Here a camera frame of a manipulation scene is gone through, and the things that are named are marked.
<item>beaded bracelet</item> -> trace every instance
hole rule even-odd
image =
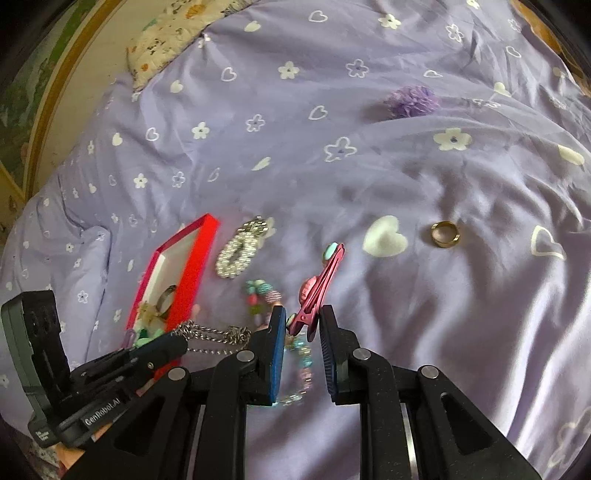
[[[250,312],[254,317],[256,326],[261,326],[263,324],[268,325],[271,320],[271,311],[266,314],[265,321],[263,321],[263,305],[260,300],[263,299],[264,302],[270,305],[272,310],[275,305],[280,304],[281,293],[264,280],[247,281],[246,293],[248,295]],[[305,334],[300,333],[297,336],[286,335],[284,351],[294,351],[299,354],[302,387],[295,393],[279,399],[273,404],[273,406],[287,406],[300,401],[312,386],[312,355],[310,347],[306,345]]]

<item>pillow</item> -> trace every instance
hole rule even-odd
[[[127,47],[134,89],[173,61],[210,23],[245,9],[255,0],[176,0]]]

